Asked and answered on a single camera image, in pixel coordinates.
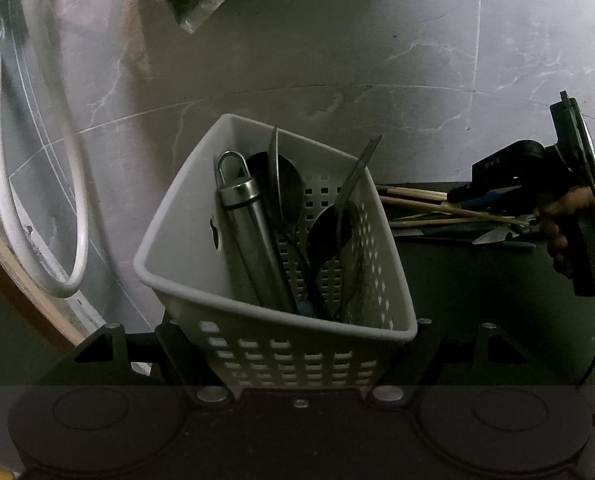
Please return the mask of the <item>person's right hand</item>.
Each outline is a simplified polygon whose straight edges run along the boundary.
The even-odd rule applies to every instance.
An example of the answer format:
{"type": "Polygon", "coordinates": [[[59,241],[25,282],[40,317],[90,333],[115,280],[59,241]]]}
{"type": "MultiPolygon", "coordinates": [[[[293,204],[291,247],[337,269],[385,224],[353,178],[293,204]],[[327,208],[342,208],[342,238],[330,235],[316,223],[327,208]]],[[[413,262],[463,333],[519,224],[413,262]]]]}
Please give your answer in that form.
{"type": "Polygon", "coordinates": [[[574,227],[579,220],[595,214],[595,189],[572,188],[559,200],[534,210],[547,236],[547,253],[555,270],[571,280],[575,277],[574,227]]]}

